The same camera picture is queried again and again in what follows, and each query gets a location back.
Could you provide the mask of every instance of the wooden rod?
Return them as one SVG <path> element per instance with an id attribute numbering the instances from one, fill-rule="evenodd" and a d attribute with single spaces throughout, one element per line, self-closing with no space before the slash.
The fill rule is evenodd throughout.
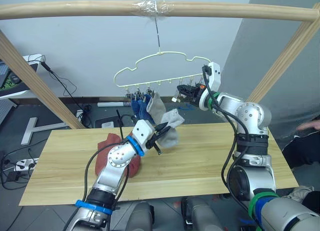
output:
<path id="1" fill-rule="evenodd" d="M 320 2 L 316 3 L 313 8 L 320 10 Z M 318 19 L 312 23 L 303 22 L 300 25 L 272 67 L 252 91 L 247 99 L 248 102 L 258 103 L 262 100 L 266 93 L 271 89 L 271 87 L 277 82 L 277 80 L 309 43 L 319 28 L 320 17 L 318 17 Z"/>
<path id="2" fill-rule="evenodd" d="M 313 22 L 319 10 L 251 3 L 157 1 L 160 16 L 274 19 Z M 64 16 L 147 16 L 152 1 L 75 0 L 0 5 L 0 20 Z"/>
<path id="3" fill-rule="evenodd" d="M 33 68 L 18 53 L 16 48 L 0 30 L 0 59 L 51 109 L 63 122 L 72 129 L 84 129 L 73 113 L 64 105 L 50 88 L 36 74 Z"/>

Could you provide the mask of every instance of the gray sock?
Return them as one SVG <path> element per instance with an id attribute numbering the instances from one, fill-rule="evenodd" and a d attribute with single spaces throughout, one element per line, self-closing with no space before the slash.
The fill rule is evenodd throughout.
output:
<path id="1" fill-rule="evenodd" d="M 166 112 L 161 118 L 161 124 L 168 122 L 167 126 L 171 128 L 165 136 L 157 140 L 158 144 L 164 148 L 171 148 L 178 144 L 178 132 L 175 127 L 181 125 L 184 121 L 185 119 L 179 115 L 176 108 Z"/>
<path id="2" fill-rule="evenodd" d="M 151 115 L 156 125 L 161 124 L 161 118 L 166 112 L 166 107 L 158 92 L 154 92 L 154 96 L 148 103 L 146 111 Z"/>

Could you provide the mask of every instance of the power strip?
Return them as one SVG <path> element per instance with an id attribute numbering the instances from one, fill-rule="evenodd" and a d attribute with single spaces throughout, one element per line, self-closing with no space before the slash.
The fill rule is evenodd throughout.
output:
<path id="1" fill-rule="evenodd" d="M 81 109 L 78 109 L 78 110 L 76 111 L 75 117 L 79 120 L 79 122 L 81 122 L 81 117 L 80 117 L 80 115 L 82 115 L 83 113 L 84 113 L 84 111 L 81 110 Z"/>
<path id="2" fill-rule="evenodd" d="M 28 170 L 34 170 L 36 166 L 29 168 L 30 164 L 33 164 L 35 161 L 35 165 L 38 163 L 39 158 L 32 158 L 29 159 L 21 159 L 15 163 L 14 171 L 28 171 Z"/>

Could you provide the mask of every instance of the person's hand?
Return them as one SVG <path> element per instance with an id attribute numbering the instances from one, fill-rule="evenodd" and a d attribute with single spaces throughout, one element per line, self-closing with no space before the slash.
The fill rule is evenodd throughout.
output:
<path id="1" fill-rule="evenodd" d="M 315 120 L 315 121 L 311 121 L 311 122 L 303 123 L 303 124 L 299 125 L 296 128 L 296 130 L 305 130 L 305 129 L 309 129 L 309 128 L 314 128 L 316 130 L 320 130 L 320 119 L 319 120 Z"/>

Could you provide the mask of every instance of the gray wall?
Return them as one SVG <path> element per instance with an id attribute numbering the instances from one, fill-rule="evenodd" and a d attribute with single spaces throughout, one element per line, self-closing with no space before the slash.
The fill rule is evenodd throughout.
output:
<path id="1" fill-rule="evenodd" d="M 50 1 L 69 0 L 0 0 L 0 5 Z M 250 0 L 173 1 L 248 3 Z M 183 52 L 189 58 L 204 56 L 223 67 L 240 24 L 240 18 L 159 18 L 161 50 Z M 75 97 L 124 96 L 126 91 L 113 83 L 114 74 L 125 67 L 134 67 L 138 59 L 158 52 L 155 23 L 147 17 L 0 20 L 0 29 L 22 55 L 45 55 L 53 71 L 77 85 Z M 198 74 L 203 64 L 203 60 L 190 63 L 184 61 L 183 56 L 168 54 L 141 62 L 138 70 L 126 70 L 117 81 L 120 85 L 128 85 Z M 63 95 L 64 89 L 48 73 L 42 77 L 57 96 Z M 162 96 L 173 96 L 178 82 L 152 87 Z"/>
<path id="2" fill-rule="evenodd" d="M 250 0 L 253 4 L 312 8 L 320 0 Z M 246 99 L 277 59 L 300 22 L 244 19 L 224 66 L 221 91 Z M 318 32 L 260 102 L 272 112 L 277 138 L 320 114 Z"/>

